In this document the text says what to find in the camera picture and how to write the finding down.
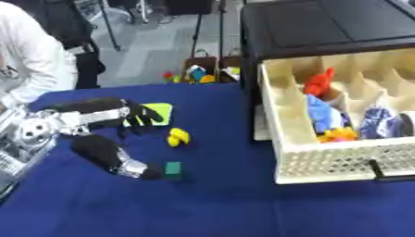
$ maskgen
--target gray carpet floor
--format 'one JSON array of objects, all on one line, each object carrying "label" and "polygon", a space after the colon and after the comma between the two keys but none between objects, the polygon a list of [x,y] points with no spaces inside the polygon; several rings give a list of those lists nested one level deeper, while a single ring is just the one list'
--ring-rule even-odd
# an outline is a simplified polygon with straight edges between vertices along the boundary
[{"label": "gray carpet floor", "polygon": [[[162,74],[166,70],[180,74],[183,61],[190,56],[197,15],[166,17],[157,0],[149,1],[154,8],[150,22],[130,24],[119,14],[109,14],[110,22],[122,50],[117,52],[102,19],[93,37],[101,48],[101,59],[107,71],[100,75],[103,87],[165,83]],[[242,0],[227,0],[225,15],[224,52],[239,48],[238,12]],[[203,17],[197,49],[205,49],[211,55],[219,52],[219,12],[217,3],[213,12]]]}]

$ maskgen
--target green cube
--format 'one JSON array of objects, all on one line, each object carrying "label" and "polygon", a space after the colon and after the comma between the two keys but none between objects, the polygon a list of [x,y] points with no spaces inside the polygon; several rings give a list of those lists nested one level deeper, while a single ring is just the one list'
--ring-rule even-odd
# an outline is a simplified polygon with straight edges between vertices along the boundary
[{"label": "green cube", "polygon": [[182,180],[182,163],[181,162],[168,162],[164,171],[165,177],[169,181],[181,181]]}]

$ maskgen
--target person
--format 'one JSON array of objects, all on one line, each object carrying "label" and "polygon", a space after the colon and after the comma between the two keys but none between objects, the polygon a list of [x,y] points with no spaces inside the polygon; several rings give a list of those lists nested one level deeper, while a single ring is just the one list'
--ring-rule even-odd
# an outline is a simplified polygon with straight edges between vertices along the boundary
[{"label": "person", "polygon": [[75,56],[24,10],[0,1],[0,112],[72,90],[77,80]]}]

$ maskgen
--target orange toy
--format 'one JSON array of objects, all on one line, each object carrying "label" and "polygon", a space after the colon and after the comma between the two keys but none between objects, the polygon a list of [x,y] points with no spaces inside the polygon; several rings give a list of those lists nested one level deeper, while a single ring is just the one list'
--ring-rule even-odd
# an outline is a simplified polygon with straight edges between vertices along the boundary
[{"label": "orange toy", "polygon": [[334,68],[327,68],[325,73],[312,77],[304,85],[304,94],[312,94],[316,97],[324,95],[330,89],[333,76]]},{"label": "orange toy", "polygon": [[318,137],[321,143],[356,141],[357,138],[358,134],[350,127],[334,129],[332,131],[327,130],[324,132],[324,135]]}]

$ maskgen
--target black storage cabinet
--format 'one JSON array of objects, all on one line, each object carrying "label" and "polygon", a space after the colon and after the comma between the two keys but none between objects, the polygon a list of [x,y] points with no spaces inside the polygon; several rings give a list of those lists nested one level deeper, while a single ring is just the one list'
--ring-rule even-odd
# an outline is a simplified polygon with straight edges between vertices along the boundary
[{"label": "black storage cabinet", "polygon": [[287,0],[244,6],[241,85],[254,136],[258,66],[266,59],[415,47],[415,11],[399,0]]},{"label": "black storage cabinet", "polygon": [[213,0],[165,0],[169,15],[209,14]]}]

